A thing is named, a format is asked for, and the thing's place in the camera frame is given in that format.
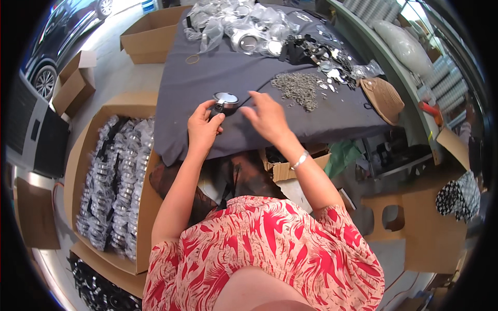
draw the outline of car wheel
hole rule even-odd
[[[113,0],[99,0],[97,3],[97,17],[106,19],[113,12]]]
[[[32,84],[38,94],[49,101],[54,94],[55,79],[57,79],[55,68],[45,65],[38,70]]]

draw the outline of rubber band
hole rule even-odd
[[[192,63],[187,62],[187,61],[188,61],[188,59],[189,59],[189,58],[191,58],[192,56],[197,56],[197,60],[196,60],[195,62],[192,62]],[[187,64],[189,64],[189,65],[192,65],[192,64],[197,63],[197,62],[199,61],[199,59],[201,59],[201,58],[199,57],[199,54],[190,55],[190,56],[189,56],[189,57],[187,57],[187,59],[185,60],[185,63],[187,63]]]

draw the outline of dark car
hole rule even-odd
[[[65,53],[96,18],[106,19],[113,0],[58,0],[37,29],[21,70],[38,93],[50,100]]]

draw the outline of shelf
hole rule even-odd
[[[396,88],[405,102],[405,109],[400,114],[400,125],[405,127],[407,136],[411,137],[409,139],[409,141],[411,140],[411,144],[428,143],[432,150],[434,163],[436,165],[440,164],[442,161],[442,146],[435,140],[439,134],[439,127],[431,115],[418,108],[420,98],[417,95],[417,85],[414,82],[412,73],[400,63],[382,38],[358,16],[354,15],[342,3],[336,0],[327,1],[336,9],[338,19],[344,20],[349,27],[354,28],[355,33],[362,40],[367,41],[364,43],[372,50],[374,58],[384,70],[387,80]],[[349,41],[355,46],[354,38]],[[417,126],[420,123],[417,120],[413,120],[414,116],[418,116],[423,126],[423,135],[421,135],[419,126]]]

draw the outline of red and white patterned dress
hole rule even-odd
[[[150,254],[144,311],[212,310],[230,276],[260,267],[317,310],[375,310],[384,273],[343,206],[318,220],[289,200],[238,197]]]

